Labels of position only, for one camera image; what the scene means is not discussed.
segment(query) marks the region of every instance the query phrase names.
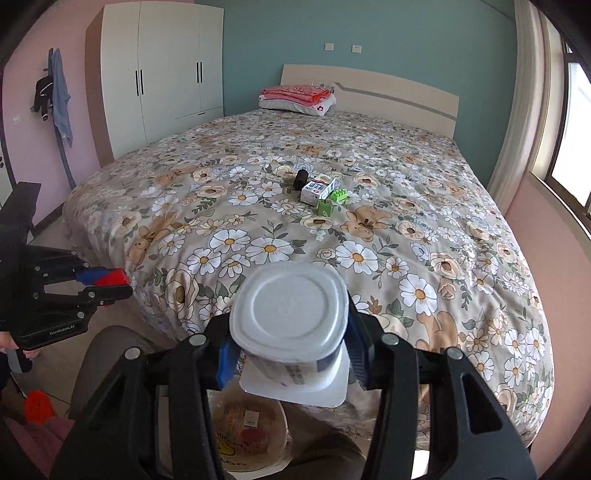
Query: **teal wall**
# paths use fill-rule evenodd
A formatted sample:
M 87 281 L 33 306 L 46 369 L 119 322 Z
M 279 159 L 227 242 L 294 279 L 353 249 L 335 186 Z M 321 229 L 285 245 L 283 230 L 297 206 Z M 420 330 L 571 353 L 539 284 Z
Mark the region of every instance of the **teal wall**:
M 455 140 L 487 185 L 505 137 L 517 61 L 512 0 L 199 0 L 223 7 L 226 115 L 253 110 L 285 63 L 352 67 L 460 98 Z M 335 44 L 324 51 L 324 43 Z M 362 54 L 351 45 L 362 45 Z

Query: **wardrobe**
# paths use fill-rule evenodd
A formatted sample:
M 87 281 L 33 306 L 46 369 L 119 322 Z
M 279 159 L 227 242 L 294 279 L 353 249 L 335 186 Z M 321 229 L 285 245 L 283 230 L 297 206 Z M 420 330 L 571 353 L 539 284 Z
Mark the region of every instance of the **wardrobe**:
M 101 166 L 223 116 L 223 9 L 106 5 L 86 30 L 86 96 Z

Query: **bed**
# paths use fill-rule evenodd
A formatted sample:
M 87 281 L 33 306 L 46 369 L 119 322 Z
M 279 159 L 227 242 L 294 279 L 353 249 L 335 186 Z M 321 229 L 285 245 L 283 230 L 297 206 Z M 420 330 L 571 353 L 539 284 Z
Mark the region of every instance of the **bed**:
M 124 267 L 145 321 L 178 340 L 228 311 L 260 265 L 335 268 L 384 331 L 461 348 L 530 443 L 553 392 L 548 325 L 515 237 L 449 138 L 457 97 L 344 70 L 284 69 L 283 83 L 337 85 L 340 110 L 325 117 L 224 117 L 106 166 L 64 205 L 73 242 L 91 262 Z M 381 118 L 364 111 L 372 101 Z M 298 201 L 302 168 L 348 190 L 331 218 Z M 308 410 L 370 437 L 378 404 L 351 380 L 342 406 Z M 419 411 L 427 449 L 427 389 Z

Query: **blue cloth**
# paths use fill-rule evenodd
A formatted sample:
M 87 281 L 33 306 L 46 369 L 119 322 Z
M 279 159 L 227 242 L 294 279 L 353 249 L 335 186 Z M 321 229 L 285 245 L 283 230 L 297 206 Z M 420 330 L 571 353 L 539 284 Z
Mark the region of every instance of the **blue cloth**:
M 59 48 L 54 50 L 51 57 L 51 69 L 53 71 L 53 123 L 60 131 L 62 138 L 65 138 L 68 145 L 72 146 L 72 127 L 68 116 L 68 100 L 71 97 L 61 65 Z

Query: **human hand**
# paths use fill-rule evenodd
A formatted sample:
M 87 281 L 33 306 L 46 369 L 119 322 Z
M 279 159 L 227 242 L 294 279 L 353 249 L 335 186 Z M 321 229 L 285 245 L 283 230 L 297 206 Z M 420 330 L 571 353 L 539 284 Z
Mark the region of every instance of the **human hand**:
M 16 350 L 18 349 L 18 345 L 14 343 L 10 333 L 0 332 L 0 348 L 10 348 L 12 350 Z M 31 352 L 23 351 L 27 358 L 35 358 L 40 352 L 41 350 L 33 350 Z

